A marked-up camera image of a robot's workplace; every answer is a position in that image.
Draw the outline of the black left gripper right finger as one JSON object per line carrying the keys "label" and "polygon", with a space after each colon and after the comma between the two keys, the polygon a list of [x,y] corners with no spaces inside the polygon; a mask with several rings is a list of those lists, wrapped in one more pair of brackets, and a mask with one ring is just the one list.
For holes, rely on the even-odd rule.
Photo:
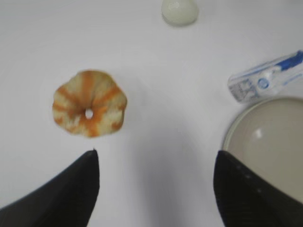
{"label": "black left gripper right finger", "polygon": [[219,151],[213,189],[226,227],[301,227],[303,205],[289,197],[227,151]]}

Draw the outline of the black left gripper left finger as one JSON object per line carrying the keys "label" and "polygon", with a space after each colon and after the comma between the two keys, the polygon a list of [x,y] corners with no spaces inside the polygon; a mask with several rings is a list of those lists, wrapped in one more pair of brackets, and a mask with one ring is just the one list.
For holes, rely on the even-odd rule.
{"label": "black left gripper left finger", "polygon": [[81,155],[52,180],[0,209],[2,227],[86,227],[100,188],[96,150]]}

